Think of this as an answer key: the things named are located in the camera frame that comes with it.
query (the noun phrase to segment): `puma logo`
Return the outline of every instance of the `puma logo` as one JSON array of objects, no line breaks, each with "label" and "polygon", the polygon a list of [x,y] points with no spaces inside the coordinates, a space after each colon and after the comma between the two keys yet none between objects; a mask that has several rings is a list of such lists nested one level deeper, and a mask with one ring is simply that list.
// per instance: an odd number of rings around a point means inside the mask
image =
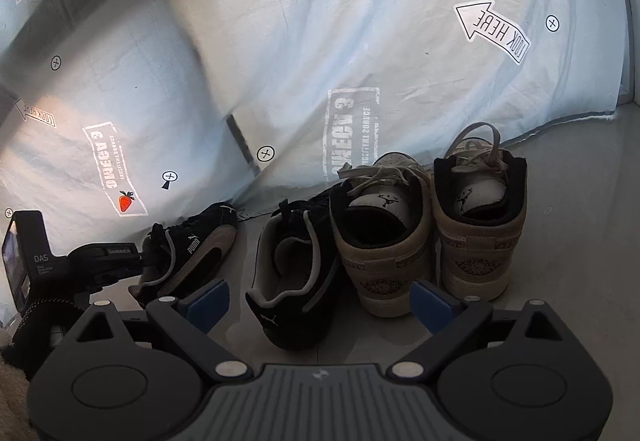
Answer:
[{"label": "puma logo", "polygon": [[189,239],[190,241],[193,241],[191,243],[191,246],[189,246],[187,248],[187,251],[193,255],[193,252],[196,251],[196,249],[198,249],[198,246],[200,245],[200,239],[198,237],[196,237],[195,235],[190,235],[187,237],[187,239]]},{"label": "puma logo", "polygon": [[268,316],[260,315],[260,318],[263,318],[264,320],[267,320],[267,322],[271,322],[273,325],[277,326],[278,324],[276,323],[276,316],[277,315],[273,315],[273,318],[269,318]]},{"label": "puma logo", "polygon": [[382,205],[383,208],[386,208],[386,206],[388,204],[393,204],[394,202],[400,202],[400,199],[396,198],[396,199],[388,199],[385,196],[383,196],[382,194],[378,194],[378,197],[380,199],[382,199],[383,201],[385,201],[385,204]]}]

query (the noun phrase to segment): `strawberry icon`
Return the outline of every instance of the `strawberry icon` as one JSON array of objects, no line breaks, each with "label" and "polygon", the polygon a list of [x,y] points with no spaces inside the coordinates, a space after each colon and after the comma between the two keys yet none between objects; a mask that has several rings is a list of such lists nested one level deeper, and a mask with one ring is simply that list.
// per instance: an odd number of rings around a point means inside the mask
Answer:
[{"label": "strawberry icon", "polygon": [[122,194],[119,199],[120,211],[126,212],[127,209],[131,206],[131,203],[135,200],[133,197],[133,192],[123,192],[122,190],[120,190],[120,193]]}]

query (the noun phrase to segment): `fluffy fabric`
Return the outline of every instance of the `fluffy fabric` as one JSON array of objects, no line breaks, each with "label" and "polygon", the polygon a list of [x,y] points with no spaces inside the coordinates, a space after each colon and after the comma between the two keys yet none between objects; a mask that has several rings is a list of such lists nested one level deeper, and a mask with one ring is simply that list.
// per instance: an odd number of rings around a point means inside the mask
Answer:
[{"label": "fluffy fabric", "polygon": [[[9,334],[0,330],[0,349],[10,341]],[[27,414],[28,386],[24,373],[0,358],[0,441],[38,441]]]}]

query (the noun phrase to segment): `shoe tongue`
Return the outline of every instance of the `shoe tongue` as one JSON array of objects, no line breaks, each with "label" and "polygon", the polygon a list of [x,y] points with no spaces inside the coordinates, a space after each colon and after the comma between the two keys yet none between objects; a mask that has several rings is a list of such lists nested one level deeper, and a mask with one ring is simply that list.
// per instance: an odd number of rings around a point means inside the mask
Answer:
[{"label": "shoe tongue", "polygon": [[504,199],[507,186],[487,172],[468,174],[461,180],[453,209],[458,215],[476,213],[478,208],[497,204]]},{"label": "shoe tongue", "polygon": [[370,208],[371,212],[376,212],[378,215],[380,210],[384,210],[390,218],[395,217],[405,228],[410,227],[411,212],[400,186],[385,184],[370,186],[351,201],[346,211],[349,212],[354,208],[357,208],[358,212],[366,212],[367,208]]},{"label": "shoe tongue", "polygon": [[171,255],[171,249],[169,248],[169,244],[167,243],[166,237],[164,236],[164,228],[162,227],[162,225],[158,223],[154,224],[151,228],[151,232],[149,232],[149,238],[151,239],[155,247],[159,247],[160,249],[162,249],[162,251],[164,251],[168,255]]}]

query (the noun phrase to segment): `white shoelace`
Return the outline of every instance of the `white shoelace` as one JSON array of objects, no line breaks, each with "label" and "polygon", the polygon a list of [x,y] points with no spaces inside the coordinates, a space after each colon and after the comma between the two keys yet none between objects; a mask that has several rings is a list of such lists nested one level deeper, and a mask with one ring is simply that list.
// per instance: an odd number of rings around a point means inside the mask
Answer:
[{"label": "white shoelace", "polygon": [[[479,137],[465,138],[472,130],[485,125],[490,127],[494,133],[493,143]],[[464,148],[460,150],[460,145],[463,142]],[[506,180],[504,173],[509,166],[502,160],[502,155],[500,154],[500,132],[491,123],[478,122],[466,127],[453,141],[445,154],[445,158],[450,157],[452,154],[455,154],[458,158],[456,166],[451,169],[454,174],[484,171],[499,174],[505,177]]]},{"label": "white shoelace", "polygon": [[342,168],[338,170],[338,177],[340,179],[351,179],[360,182],[347,192],[348,196],[357,197],[370,186],[385,184],[388,181],[409,186],[409,181],[405,177],[405,174],[408,172],[421,177],[427,184],[431,183],[428,173],[412,160],[402,160],[395,166],[361,165],[356,168],[353,168],[349,163],[345,163]]}]

